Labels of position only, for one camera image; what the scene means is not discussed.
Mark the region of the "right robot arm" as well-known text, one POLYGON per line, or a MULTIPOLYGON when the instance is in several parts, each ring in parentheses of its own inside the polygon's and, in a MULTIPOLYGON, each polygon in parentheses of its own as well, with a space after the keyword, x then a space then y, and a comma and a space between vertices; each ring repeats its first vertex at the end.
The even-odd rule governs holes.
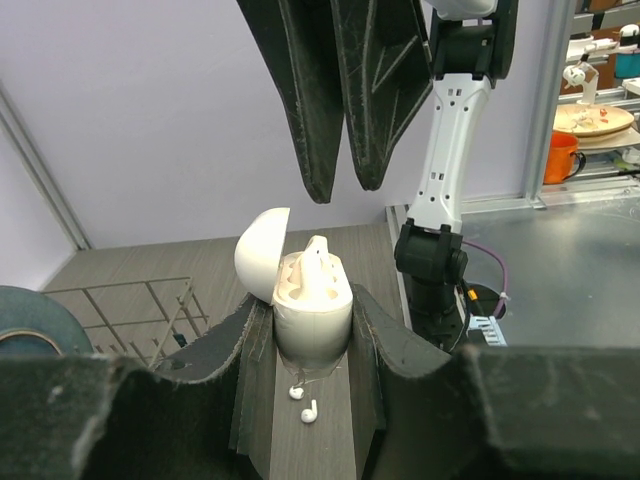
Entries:
POLYGON ((471 321, 461 193, 474 131, 515 44, 514 1, 243 1, 283 103, 310 198, 330 201, 339 146, 379 189, 400 138, 434 102, 426 159, 395 245, 412 330, 451 352, 471 321))

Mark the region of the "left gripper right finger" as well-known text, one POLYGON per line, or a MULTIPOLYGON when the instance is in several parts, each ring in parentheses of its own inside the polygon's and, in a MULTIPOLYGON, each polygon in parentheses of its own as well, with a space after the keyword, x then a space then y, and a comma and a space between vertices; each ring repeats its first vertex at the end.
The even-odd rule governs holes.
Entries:
POLYGON ((635 479, 639 353, 447 354, 353 288, 348 348, 360 479, 635 479))

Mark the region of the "oval white charging case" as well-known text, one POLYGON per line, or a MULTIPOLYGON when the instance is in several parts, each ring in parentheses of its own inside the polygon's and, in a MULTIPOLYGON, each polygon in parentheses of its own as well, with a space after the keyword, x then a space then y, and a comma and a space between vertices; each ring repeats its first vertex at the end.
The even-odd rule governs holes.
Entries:
POLYGON ((283 252, 290 209, 258 215, 237 241, 236 274, 244 288, 274 309, 283 362, 325 376, 340 362, 351 335, 353 293, 341 259, 322 235, 283 252))

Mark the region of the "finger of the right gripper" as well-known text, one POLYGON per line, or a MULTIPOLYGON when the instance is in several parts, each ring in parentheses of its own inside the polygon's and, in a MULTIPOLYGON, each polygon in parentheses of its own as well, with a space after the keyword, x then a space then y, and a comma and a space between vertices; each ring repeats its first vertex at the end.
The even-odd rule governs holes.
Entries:
POLYGON ((432 89, 419 1, 334 1, 332 20, 352 160, 379 189, 393 151, 432 89))
POLYGON ((331 4, 242 0, 242 15, 284 106, 304 187, 331 201, 344 107, 331 4))

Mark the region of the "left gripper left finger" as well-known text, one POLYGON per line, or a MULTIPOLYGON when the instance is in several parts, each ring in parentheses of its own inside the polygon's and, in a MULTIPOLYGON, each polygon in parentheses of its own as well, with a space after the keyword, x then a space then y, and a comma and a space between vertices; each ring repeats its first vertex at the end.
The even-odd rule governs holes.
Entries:
POLYGON ((265 479, 273 311, 247 296, 149 370, 125 357, 1 361, 5 479, 265 479))

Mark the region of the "white ear-hook earbud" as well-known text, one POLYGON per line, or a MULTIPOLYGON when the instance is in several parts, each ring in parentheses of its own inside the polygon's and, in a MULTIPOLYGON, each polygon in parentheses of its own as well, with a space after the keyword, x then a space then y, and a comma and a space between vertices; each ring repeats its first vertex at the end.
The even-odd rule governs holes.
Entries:
POLYGON ((310 238, 293 263, 289 281, 296 286, 297 293, 291 292, 296 300, 326 302, 331 299, 333 273, 328 241, 324 236, 314 235, 310 238))

